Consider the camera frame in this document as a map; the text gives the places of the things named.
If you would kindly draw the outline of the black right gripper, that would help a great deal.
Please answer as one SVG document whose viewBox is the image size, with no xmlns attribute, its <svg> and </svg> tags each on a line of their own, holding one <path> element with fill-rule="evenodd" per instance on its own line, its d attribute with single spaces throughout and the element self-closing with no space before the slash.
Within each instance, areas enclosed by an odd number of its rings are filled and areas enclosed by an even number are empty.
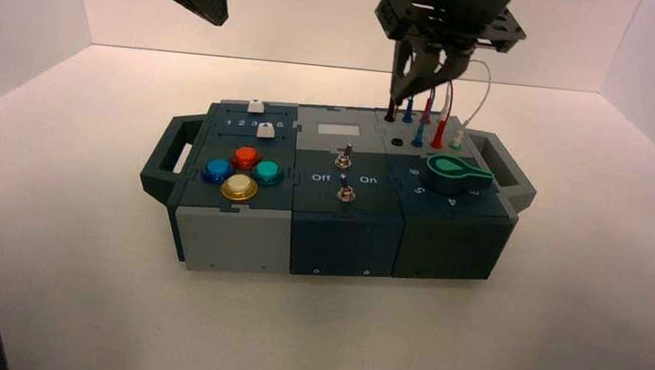
<svg viewBox="0 0 655 370">
<path fill-rule="evenodd" d="M 375 9 L 378 23 L 387 38 L 397 41 L 391 100 L 401 103 L 459 78 L 478 45 L 506 53 L 526 39 L 509 10 L 511 1 L 380 0 Z M 445 54 L 440 69 L 441 48 L 433 44 L 440 44 Z"/>
</svg>

